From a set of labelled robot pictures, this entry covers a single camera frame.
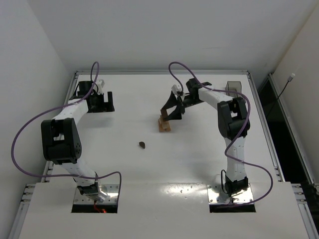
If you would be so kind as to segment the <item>dark wood arch block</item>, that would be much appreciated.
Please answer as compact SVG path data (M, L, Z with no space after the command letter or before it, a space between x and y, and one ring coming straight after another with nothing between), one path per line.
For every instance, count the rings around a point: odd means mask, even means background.
M160 112L161 112L161 116L162 116L163 118L166 118L166 117L168 116L167 110L163 109L163 110L161 110Z

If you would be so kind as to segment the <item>light wood cube block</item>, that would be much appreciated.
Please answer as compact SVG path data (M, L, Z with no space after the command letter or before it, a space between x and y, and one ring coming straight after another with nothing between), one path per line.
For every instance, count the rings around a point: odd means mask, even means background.
M167 125L167 124L168 124L168 122L167 122L167 121L164 121L162 118L159 118L159 123L160 123L161 125Z

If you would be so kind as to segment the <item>dark wood quarter-round block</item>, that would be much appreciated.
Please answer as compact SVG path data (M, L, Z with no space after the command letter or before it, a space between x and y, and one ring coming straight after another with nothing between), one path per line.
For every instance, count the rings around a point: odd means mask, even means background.
M139 146L140 146L141 148L143 148L143 149L146 148L146 144L145 144L143 141L140 141L140 142L139 142Z

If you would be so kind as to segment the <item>grey translucent plastic bin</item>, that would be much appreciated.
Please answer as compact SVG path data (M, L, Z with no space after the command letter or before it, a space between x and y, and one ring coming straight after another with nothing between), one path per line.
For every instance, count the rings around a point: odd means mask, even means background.
M228 81L225 87L225 91L228 95L235 92L242 93L242 84L240 81Z

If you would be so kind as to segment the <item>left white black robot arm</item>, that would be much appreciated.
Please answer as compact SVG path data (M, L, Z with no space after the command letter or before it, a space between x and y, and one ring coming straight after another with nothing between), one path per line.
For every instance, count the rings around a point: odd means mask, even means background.
M105 82L80 81L67 106L54 118L41 123L44 158L60 165L76 182L79 193L94 202L108 197L98 174L81 158L82 144L77 130L80 119L89 113L114 112L112 92L104 92Z

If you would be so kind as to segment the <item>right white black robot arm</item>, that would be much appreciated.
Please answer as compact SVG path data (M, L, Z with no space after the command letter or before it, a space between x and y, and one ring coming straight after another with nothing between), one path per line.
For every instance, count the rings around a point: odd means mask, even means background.
M168 101L160 110L159 128L168 130L170 120L181 120L185 109L207 103L217 110L218 129L226 143L227 170L221 179L221 189L229 197L248 189L244 165L244 143L250 123L246 121L247 109L244 98L232 97L223 92L210 90L209 82L199 83L194 78L186 82L188 93L173 85Z

